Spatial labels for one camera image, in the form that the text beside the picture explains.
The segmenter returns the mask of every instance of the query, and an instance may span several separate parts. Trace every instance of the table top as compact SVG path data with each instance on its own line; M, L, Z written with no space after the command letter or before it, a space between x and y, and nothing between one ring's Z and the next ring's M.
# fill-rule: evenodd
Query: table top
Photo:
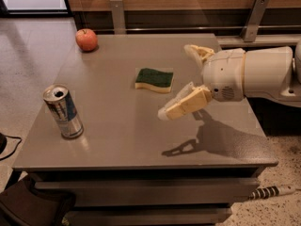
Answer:
M16 170L141 170L275 166L248 101L219 103L175 121L158 109L193 81L197 64L183 46L220 49L212 34L99 35L99 48L82 53L76 44L56 83L71 92L84 133L65 139L43 105L20 151ZM172 91L135 89L142 68L173 71Z

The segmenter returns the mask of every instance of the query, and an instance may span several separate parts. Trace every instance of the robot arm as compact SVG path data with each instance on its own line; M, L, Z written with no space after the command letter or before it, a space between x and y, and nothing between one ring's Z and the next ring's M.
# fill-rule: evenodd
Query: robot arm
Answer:
M159 110L161 120L198 111L212 99L229 102L261 97L301 107L301 41L295 59L290 47L250 52L239 48L215 54L210 48L185 45L184 50L198 64L203 85L186 85Z

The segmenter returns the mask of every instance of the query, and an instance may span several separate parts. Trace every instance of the gray table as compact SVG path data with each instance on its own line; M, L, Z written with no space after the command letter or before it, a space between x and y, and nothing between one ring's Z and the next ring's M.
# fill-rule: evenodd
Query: gray table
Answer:
M99 36L92 53L74 44L55 82L70 89L84 134L61 137L44 105L13 168L29 172L36 188L67 189L77 207L100 209L70 213L74 225L226 219L277 160L247 100L157 118L184 85L199 85L198 67L183 50L188 43L220 49L214 35L195 34ZM142 68L173 71L171 93L135 89Z

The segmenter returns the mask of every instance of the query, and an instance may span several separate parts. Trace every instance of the floor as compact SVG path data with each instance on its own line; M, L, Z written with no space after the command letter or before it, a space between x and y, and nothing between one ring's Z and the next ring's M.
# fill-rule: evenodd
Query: floor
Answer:
M51 85L74 44L72 18L0 19L0 132L26 139L43 103L41 94ZM301 134L268 135L279 164L260 176L261 186L301 187ZM4 156L17 141L8 140ZM0 191L22 149L0 161ZM218 226L301 225L301 191L292 195L235 203L233 215Z

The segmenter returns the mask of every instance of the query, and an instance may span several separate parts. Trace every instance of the sponge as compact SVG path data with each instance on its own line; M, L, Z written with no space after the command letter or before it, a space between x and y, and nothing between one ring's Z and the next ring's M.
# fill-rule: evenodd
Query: sponge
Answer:
M149 89L158 93L170 93L173 72L160 72L154 69L141 69L136 80L136 89Z

